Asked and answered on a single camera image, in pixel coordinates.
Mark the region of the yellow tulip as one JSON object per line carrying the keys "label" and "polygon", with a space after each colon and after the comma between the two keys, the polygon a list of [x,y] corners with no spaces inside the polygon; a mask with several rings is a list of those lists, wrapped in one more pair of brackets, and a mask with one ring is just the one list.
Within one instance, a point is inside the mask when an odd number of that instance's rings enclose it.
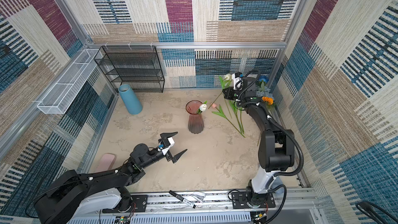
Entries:
{"label": "yellow tulip", "polygon": [[241,113],[241,109],[237,108],[235,106],[235,101],[229,101],[229,105],[231,106],[231,108],[232,108],[232,110],[234,112],[237,124],[239,126],[239,132],[240,132],[241,135],[244,135],[245,131],[244,131],[244,127],[243,127],[243,125],[241,123],[241,116],[239,115]]}

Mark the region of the pink tulip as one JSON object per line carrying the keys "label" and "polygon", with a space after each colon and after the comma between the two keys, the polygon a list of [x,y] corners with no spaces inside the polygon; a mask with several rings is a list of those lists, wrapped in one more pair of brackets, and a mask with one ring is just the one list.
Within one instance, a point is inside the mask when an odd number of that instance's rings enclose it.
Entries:
{"label": "pink tulip", "polygon": [[217,100],[223,95],[223,93],[219,93],[219,95],[208,105],[208,109],[217,107]]}

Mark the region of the dark red glass vase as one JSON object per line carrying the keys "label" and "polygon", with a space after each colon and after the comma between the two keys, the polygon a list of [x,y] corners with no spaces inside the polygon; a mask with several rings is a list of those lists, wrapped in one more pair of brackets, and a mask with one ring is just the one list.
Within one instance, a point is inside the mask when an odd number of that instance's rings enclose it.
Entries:
{"label": "dark red glass vase", "polygon": [[186,111],[189,114],[188,130],[193,134],[199,134],[204,130],[204,120],[202,114],[198,114],[202,102],[198,100],[189,101],[186,104]]}

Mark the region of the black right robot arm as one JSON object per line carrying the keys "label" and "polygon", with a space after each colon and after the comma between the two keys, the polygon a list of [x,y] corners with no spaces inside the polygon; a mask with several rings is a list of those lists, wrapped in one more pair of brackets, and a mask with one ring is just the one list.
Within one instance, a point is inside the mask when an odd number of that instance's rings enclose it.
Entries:
{"label": "black right robot arm", "polygon": [[256,83],[244,78],[222,90],[226,100],[236,110],[245,111],[261,131],[258,159],[259,170],[246,187],[246,204],[251,208],[262,207],[271,201],[278,190],[276,179],[280,176],[296,176],[304,166],[304,155],[291,130],[286,130],[274,120],[267,109],[271,98],[257,96]]}

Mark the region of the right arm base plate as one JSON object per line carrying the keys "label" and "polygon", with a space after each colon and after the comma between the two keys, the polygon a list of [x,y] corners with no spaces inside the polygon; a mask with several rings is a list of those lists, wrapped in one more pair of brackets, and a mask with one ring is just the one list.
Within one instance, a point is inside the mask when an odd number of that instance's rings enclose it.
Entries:
{"label": "right arm base plate", "polygon": [[229,194],[234,209],[245,208],[274,208],[275,198],[272,194],[262,194],[259,198],[251,197],[248,200],[245,192],[234,191]]}

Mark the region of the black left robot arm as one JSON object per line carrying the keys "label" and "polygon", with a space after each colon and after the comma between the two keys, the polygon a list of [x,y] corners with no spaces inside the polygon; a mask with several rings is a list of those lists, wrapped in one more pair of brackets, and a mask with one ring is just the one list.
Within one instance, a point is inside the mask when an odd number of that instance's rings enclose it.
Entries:
{"label": "black left robot arm", "polygon": [[183,152],[173,156],[176,132],[162,133],[158,146],[150,149],[146,144],[134,147],[130,157],[116,169],[91,174],[78,174],[69,170],[56,179],[34,201],[33,206],[42,224],[66,224],[78,212],[102,209],[128,211],[132,200],[127,186],[138,182],[144,169],[161,159],[176,163]]}

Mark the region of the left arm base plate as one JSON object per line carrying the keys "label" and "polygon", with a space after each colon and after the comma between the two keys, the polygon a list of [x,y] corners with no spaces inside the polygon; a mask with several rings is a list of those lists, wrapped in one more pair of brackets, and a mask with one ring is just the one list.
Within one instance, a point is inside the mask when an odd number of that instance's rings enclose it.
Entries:
{"label": "left arm base plate", "polygon": [[146,211],[147,195],[131,195],[130,197],[123,197],[115,208],[103,209],[103,214],[110,213],[143,213]]}

